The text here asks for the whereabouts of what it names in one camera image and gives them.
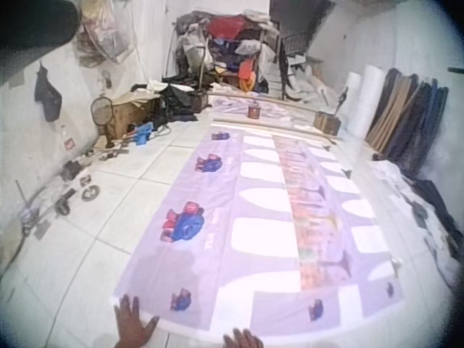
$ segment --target finger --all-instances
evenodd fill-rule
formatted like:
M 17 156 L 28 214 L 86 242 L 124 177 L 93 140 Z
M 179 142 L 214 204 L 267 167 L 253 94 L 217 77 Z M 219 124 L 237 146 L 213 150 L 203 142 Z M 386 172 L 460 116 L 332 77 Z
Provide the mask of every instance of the finger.
M 249 330 L 244 330 L 244 336 L 246 341 L 248 342 L 248 347 L 250 348 L 257 348 L 256 346 L 256 341 L 254 340 L 254 337 Z
M 145 339 L 148 341 L 153 335 L 153 331 L 157 328 L 160 317 L 153 317 L 144 328 Z
M 120 317 L 119 308 L 117 308 L 117 306 L 113 306 L 113 307 L 115 309 L 116 323 L 119 325 L 119 317 Z
M 225 348 L 237 348 L 236 343 L 227 335 L 224 335 Z
M 256 336 L 254 337 L 254 340 L 256 341 L 256 347 L 257 348 L 264 348 L 264 344 L 260 339 L 258 339 Z
M 135 296 L 132 301 L 132 316 L 138 320 L 138 297 Z
M 247 339 L 245 339 L 245 336 L 241 334 L 239 329 L 235 328 L 233 330 L 233 335 L 240 348 L 249 348 Z
M 131 308 L 129 307 L 129 296 L 124 295 L 121 299 L 119 307 L 120 318 L 125 319 L 131 316 Z

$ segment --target paint can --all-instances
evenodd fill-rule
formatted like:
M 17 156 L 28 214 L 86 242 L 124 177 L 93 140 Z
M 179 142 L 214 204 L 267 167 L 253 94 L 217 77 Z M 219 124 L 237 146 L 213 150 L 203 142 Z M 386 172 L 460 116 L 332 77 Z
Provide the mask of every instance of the paint can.
M 250 105 L 248 106 L 248 118 L 253 120 L 259 120 L 261 113 L 261 107 L 259 105 Z

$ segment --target hand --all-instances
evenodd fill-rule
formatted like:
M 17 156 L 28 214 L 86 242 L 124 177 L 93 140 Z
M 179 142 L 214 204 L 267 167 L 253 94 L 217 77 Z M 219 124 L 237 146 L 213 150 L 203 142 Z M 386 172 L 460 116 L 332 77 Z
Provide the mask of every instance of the hand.
M 235 328 L 233 335 L 235 340 L 224 335 L 225 348 L 264 348 L 261 340 L 253 336 L 249 330 L 244 330 L 242 333 L 239 329 Z
M 138 317 L 138 297 L 133 298 L 132 311 L 128 295 L 120 300 L 120 307 L 115 306 L 119 342 L 115 348 L 141 348 L 152 337 L 157 327 L 159 317 L 152 318 L 143 327 Z

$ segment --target wooden plank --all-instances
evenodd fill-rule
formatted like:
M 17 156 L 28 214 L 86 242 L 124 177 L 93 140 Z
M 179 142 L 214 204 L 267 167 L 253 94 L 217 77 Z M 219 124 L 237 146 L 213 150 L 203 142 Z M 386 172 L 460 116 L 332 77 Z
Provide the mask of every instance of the wooden plank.
M 300 109 L 300 110 L 305 110 L 305 111 L 310 111 L 310 112 L 317 112 L 319 110 L 316 109 L 311 109 L 309 107 L 303 107 L 301 105 L 295 104 L 295 103 L 289 103 L 287 101 L 281 101 L 277 99 L 272 99 L 272 98 L 265 98 L 262 96 L 245 96 L 241 94 L 232 94 L 232 93 L 222 93 L 222 92 L 208 92 L 209 96 L 227 96 L 228 98 L 240 98 L 240 99 L 253 99 L 258 102 L 268 102 L 268 103 L 274 103 L 274 104 L 279 104 L 283 105 L 285 107 L 293 107 L 295 109 Z
M 339 140 L 339 138 L 336 136 L 330 136 L 324 133 L 312 132 L 311 130 L 295 129 L 295 128 L 285 127 L 281 125 L 268 125 L 268 124 L 261 123 L 260 121 L 254 121 L 254 120 L 243 120 L 242 121 L 242 120 L 229 120 L 227 118 L 214 117 L 213 122 L 232 123 L 232 124 L 237 124 L 237 125 L 253 125 L 253 126 L 266 127 L 266 128 L 281 129 L 283 131 L 291 131 L 295 133 L 302 133 L 302 134 L 307 134 L 308 136 L 319 136 L 321 138 L 329 140 L 331 144 L 336 144 L 334 140 Z

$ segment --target paper roll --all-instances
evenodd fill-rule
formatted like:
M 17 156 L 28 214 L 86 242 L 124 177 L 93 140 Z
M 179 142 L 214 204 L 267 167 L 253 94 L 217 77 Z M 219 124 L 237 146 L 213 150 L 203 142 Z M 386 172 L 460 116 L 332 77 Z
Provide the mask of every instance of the paper roll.
M 350 72 L 348 74 L 347 83 L 343 87 L 343 91 L 348 87 L 347 100 L 343 103 L 339 110 L 339 117 L 347 121 L 349 111 L 352 109 L 356 102 L 361 85 L 361 75 Z
M 368 134 L 384 88 L 385 76 L 383 70 L 366 65 L 359 96 L 349 114 L 347 126 L 348 132 L 357 138 L 365 138 Z

